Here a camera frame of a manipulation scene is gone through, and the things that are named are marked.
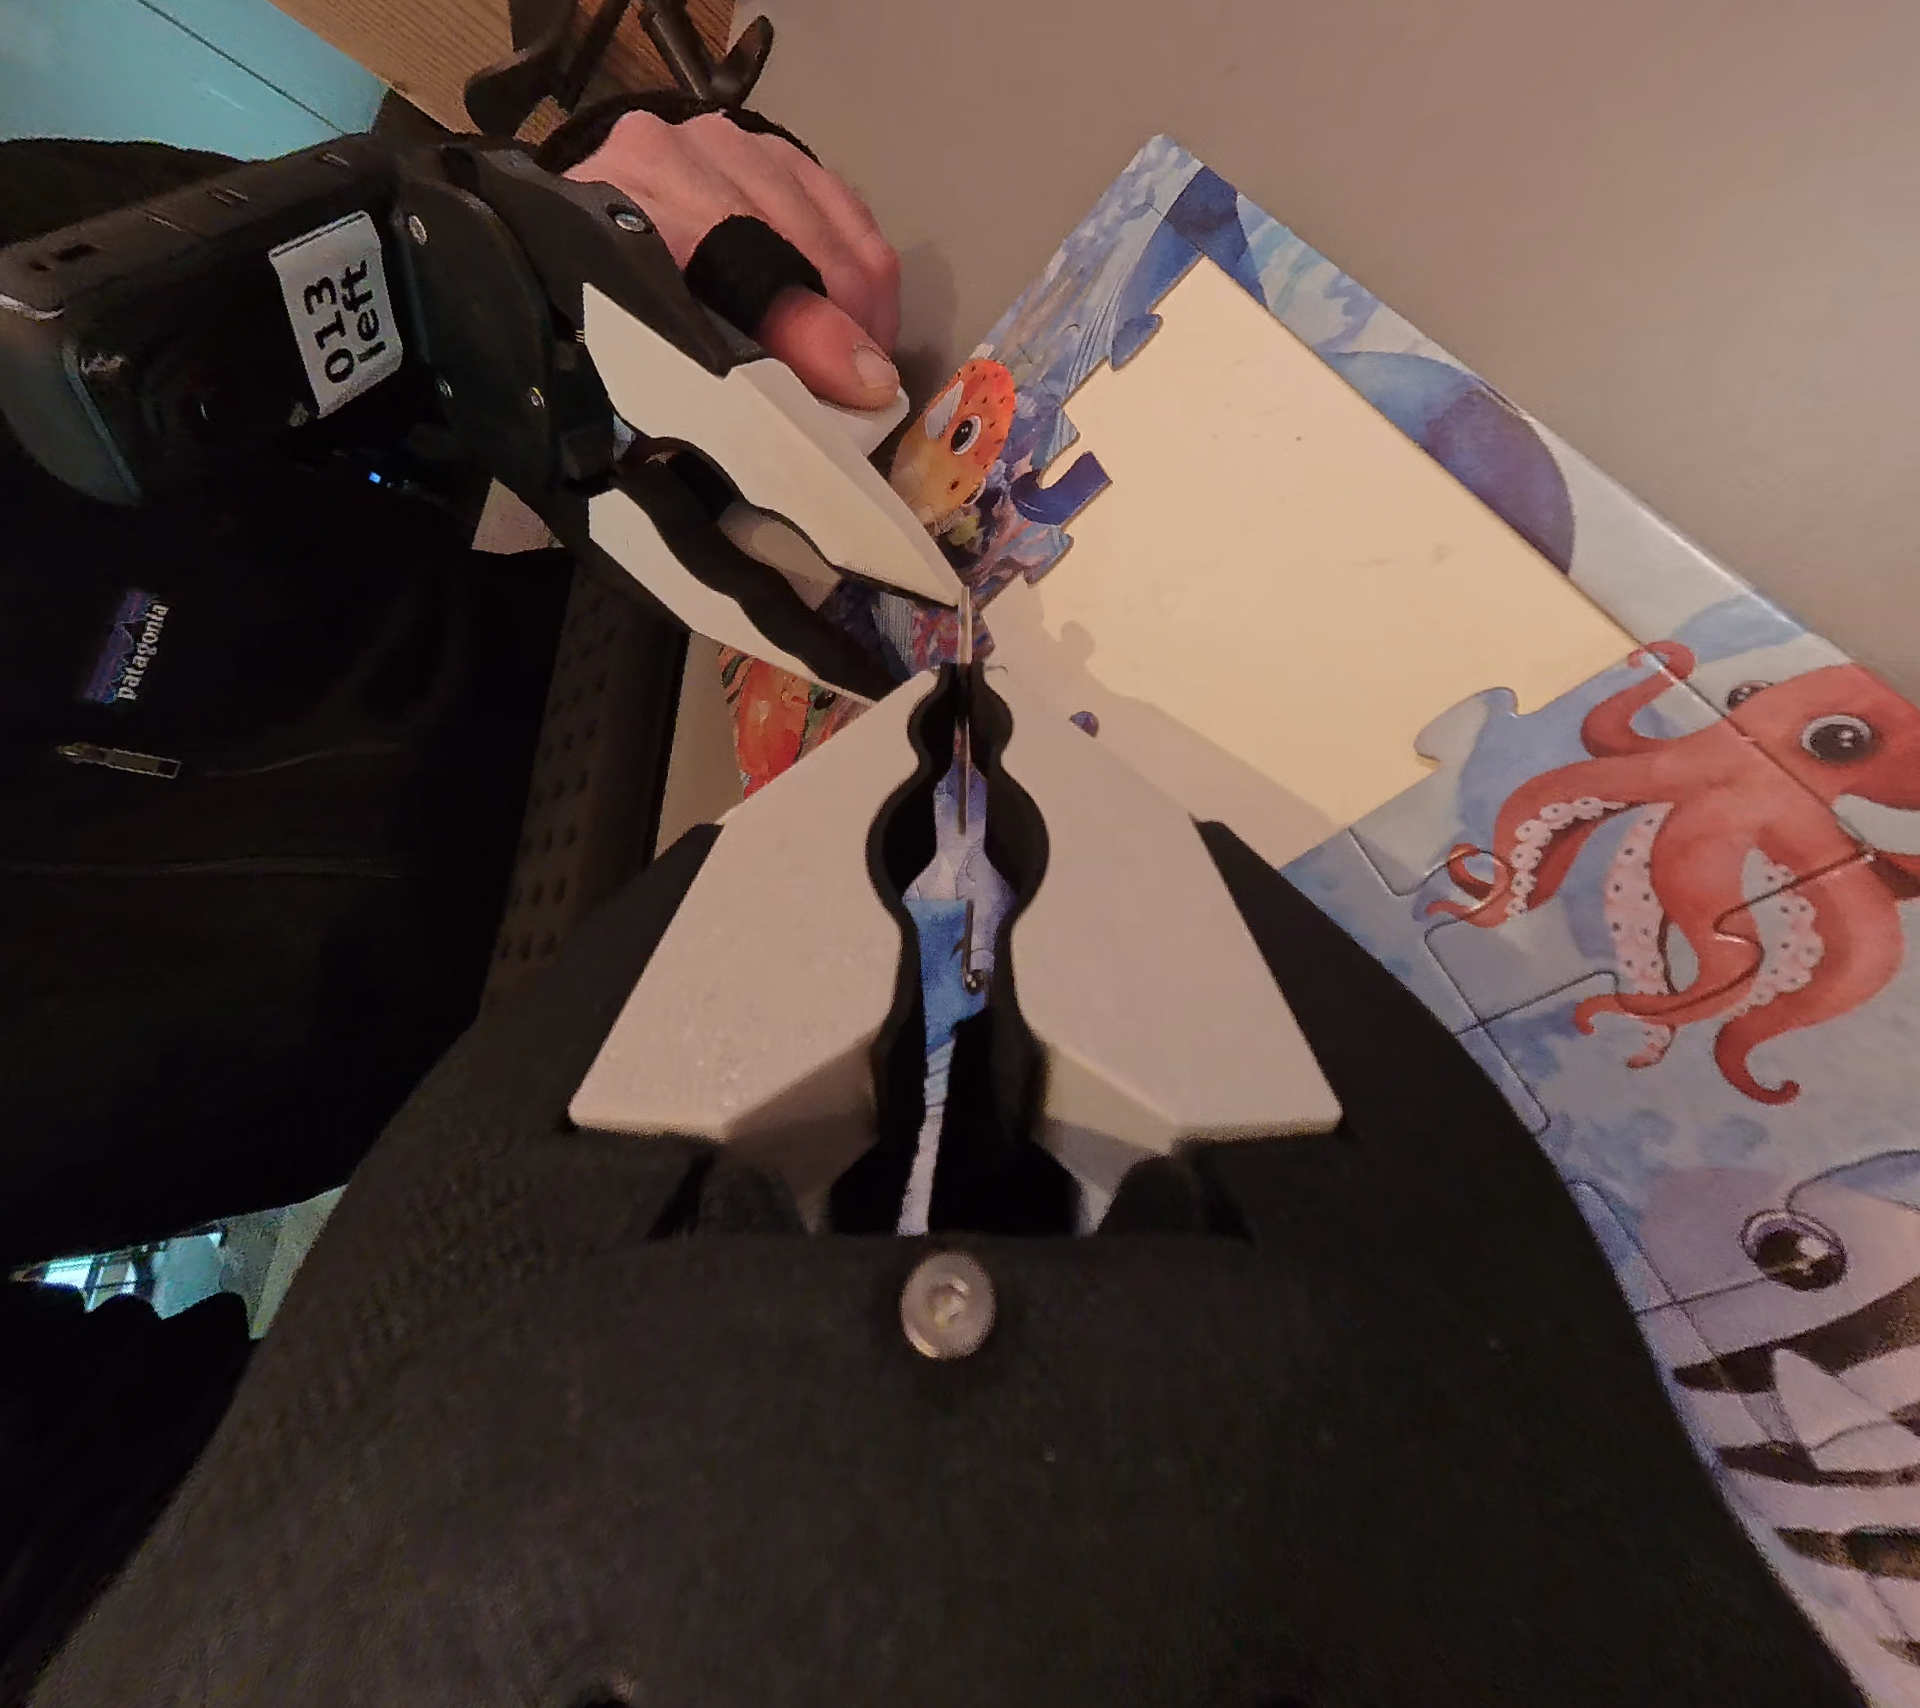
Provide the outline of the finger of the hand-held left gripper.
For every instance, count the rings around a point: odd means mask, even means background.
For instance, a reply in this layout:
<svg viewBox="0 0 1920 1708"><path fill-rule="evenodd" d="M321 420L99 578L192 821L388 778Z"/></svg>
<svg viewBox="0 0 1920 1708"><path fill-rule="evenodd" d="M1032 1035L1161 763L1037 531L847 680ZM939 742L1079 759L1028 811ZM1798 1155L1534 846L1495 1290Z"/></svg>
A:
<svg viewBox="0 0 1920 1708"><path fill-rule="evenodd" d="M810 608L785 573L734 542L686 485L592 495L588 536L694 633L869 702L901 685L892 668Z"/></svg>
<svg viewBox="0 0 1920 1708"><path fill-rule="evenodd" d="M711 375L593 286L583 287L583 336L610 411L637 435L701 453L837 573L958 605L946 553L857 447L845 411L812 398L780 359Z"/></svg>

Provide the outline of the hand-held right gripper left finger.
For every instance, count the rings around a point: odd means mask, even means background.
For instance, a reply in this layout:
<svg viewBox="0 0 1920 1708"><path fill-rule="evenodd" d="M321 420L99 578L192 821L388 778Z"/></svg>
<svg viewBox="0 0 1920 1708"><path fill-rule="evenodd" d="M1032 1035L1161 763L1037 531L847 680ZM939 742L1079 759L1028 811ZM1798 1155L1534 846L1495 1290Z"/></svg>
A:
<svg viewBox="0 0 1920 1708"><path fill-rule="evenodd" d="M578 1092L580 1130L704 1140L832 1219L901 1219L926 1117L919 934L953 680L924 672L734 808Z"/></svg>

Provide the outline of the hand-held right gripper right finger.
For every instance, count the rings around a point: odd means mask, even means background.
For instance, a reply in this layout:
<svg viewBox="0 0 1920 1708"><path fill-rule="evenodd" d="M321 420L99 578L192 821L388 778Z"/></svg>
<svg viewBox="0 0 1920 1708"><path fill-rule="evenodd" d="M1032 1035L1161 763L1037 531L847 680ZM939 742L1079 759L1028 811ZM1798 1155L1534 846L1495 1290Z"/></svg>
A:
<svg viewBox="0 0 1920 1708"><path fill-rule="evenodd" d="M965 702L990 863L1015 885L965 1051L981 1171L1042 1174L1070 1134L1141 1161L1337 1130L1341 1100L1190 808L1007 667L968 667Z"/></svg>

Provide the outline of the sea animals jigsaw puzzle board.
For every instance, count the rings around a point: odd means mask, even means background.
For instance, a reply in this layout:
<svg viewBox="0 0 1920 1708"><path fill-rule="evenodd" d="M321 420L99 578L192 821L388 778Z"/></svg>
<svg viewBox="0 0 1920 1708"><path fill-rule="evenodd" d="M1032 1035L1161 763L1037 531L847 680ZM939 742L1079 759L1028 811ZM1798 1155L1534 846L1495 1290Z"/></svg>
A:
<svg viewBox="0 0 1920 1708"><path fill-rule="evenodd" d="M1917 1703L1917 704L1168 138L877 469L983 647L1428 1006Z"/></svg>

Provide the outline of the person's left hand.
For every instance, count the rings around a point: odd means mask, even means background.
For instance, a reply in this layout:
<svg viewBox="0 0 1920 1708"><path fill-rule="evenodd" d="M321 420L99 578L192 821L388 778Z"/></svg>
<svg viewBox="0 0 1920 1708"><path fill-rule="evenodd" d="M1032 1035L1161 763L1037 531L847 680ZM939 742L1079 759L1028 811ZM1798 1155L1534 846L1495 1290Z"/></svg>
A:
<svg viewBox="0 0 1920 1708"><path fill-rule="evenodd" d="M566 175L637 205L687 286L817 398L857 411L892 403L897 250L862 198L797 144L726 116L629 113Z"/></svg>

